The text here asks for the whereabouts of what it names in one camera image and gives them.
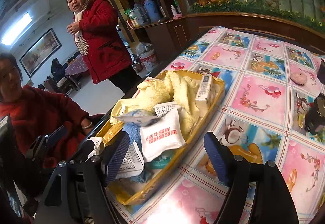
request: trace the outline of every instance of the white trash bucket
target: white trash bucket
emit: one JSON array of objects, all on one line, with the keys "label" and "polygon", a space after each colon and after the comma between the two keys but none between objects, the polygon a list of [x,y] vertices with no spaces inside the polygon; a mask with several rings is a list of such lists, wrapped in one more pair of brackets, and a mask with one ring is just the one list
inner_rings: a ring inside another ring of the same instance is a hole
[{"label": "white trash bucket", "polygon": [[150,51],[141,54],[140,60],[144,64],[147,70],[152,70],[158,65],[157,57],[154,49],[151,49]]}]

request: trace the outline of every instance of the table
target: table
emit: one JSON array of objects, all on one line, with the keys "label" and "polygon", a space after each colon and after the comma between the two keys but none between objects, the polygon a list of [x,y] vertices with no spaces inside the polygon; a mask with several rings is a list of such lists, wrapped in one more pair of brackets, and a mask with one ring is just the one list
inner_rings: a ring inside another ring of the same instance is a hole
[{"label": "table", "polygon": [[[316,76],[321,58],[290,43],[215,27],[165,68],[225,81],[225,98],[206,131],[224,145],[254,154],[260,163],[274,161],[291,189],[300,223],[313,218],[325,197],[325,132],[310,135],[298,122],[313,99],[324,93]],[[290,79],[296,72],[307,76],[306,85]],[[225,137],[230,127],[238,129],[234,143]],[[228,189],[208,170],[207,159],[202,135],[170,180],[146,203],[123,206],[114,195],[108,196],[127,223],[213,223]],[[292,174],[297,176],[295,184]],[[252,184],[241,223],[248,221],[254,190]]]},{"label": "table", "polygon": [[87,70],[88,67],[80,54],[70,63],[70,65],[68,65],[68,67],[64,70],[64,74],[77,86],[78,89],[80,89],[78,82],[73,78],[73,75],[86,72]]}]

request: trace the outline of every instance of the white scarf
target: white scarf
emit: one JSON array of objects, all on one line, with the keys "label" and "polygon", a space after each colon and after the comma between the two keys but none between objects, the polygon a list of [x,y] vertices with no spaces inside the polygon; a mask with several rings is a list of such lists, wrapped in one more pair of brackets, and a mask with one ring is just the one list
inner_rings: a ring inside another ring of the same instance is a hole
[{"label": "white scarf", "polygon": [[[80,12],[74,13],[74,17],[75,17],[74,21],[75,22],[78,22],[82,19],[82,14],[85,11],[85,9],[87,8],[88,2],[89,2],[89,0],[86,1],[86,3],[84,4],[84,6],[82,7]],[[86,40],[83,38],[82,31],[76,32],[76,34],[74,35],[74,40],[76,42],[76,45],[77,45],[81,55],[87,55],[89,45],[86,42]]]}]

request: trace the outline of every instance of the red sweater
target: red sweater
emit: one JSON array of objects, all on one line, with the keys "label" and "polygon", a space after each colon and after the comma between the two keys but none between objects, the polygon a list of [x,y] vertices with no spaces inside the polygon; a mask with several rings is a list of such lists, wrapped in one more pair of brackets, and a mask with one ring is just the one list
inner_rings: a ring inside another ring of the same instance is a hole
[{"label": "red sweater", "polygon": [[130,66],[131,56],[117,30],[117,10],[108,0],[90,0],[79,26],[89,48],[83,59],[94,84]]},{"label": "red sweater", "polygon": [[22,97],[11,104],[0,104],[0,116],[10,114],[20,151],[25,154],[39,135],[54,132],[64,125],[68,133],[49,150],[44,167],[53,168],[67,160],[85,138],[81,121],[89,114],[64,94],[50,93],[39,88],[24,86]]}]

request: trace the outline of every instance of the yellow tray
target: yellow tray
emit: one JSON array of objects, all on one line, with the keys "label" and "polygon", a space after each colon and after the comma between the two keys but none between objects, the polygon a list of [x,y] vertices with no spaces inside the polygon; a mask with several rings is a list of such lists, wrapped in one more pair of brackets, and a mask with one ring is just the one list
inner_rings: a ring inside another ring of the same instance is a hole
[{"label": "yellow tray", "polygon": [[[189,76],[191,79],[197,80],[198,82],[202,79],[202,74],[191,72],[187,70],[176,71],[180,76]],[[165,77],[166,71],[160,73],[156,78],[163,79]],[[186,137],[186,145],[182,148],[175,150],[175,154],[172,157],[169,164],[161,169],[148,183],[142,184],[142,190],[136,192],[135,194],[130,194],[126,190],[125,186],[121,185],[119,180],[112,182],[108,188],[116,195],[116,199],[123,205],[136,205],[145,202],[170,176],[170,174],[176,169],[176,167],[181,162],[181,159],[186,155],[186,153],[193,147],[200,135],[203,133],[207,124],[210,122],[211,118],[215,114],[220,102],[223,100],[225,91],[225,82],[221,79],[213,77],[213,83],[215,86],[219,87],[218,93],[216,93],[215,100],[212,106],[209,108],[208,112],[204,117],[202,117],[198,123],[193,127],[191,134]],[[119,122],[115,125],[110,124],[110,120],[103,126],[103,128],[96,135],[97,137],[104,137],[106,142],[109,142],[114,136],[122,129],[123,123]]]}]

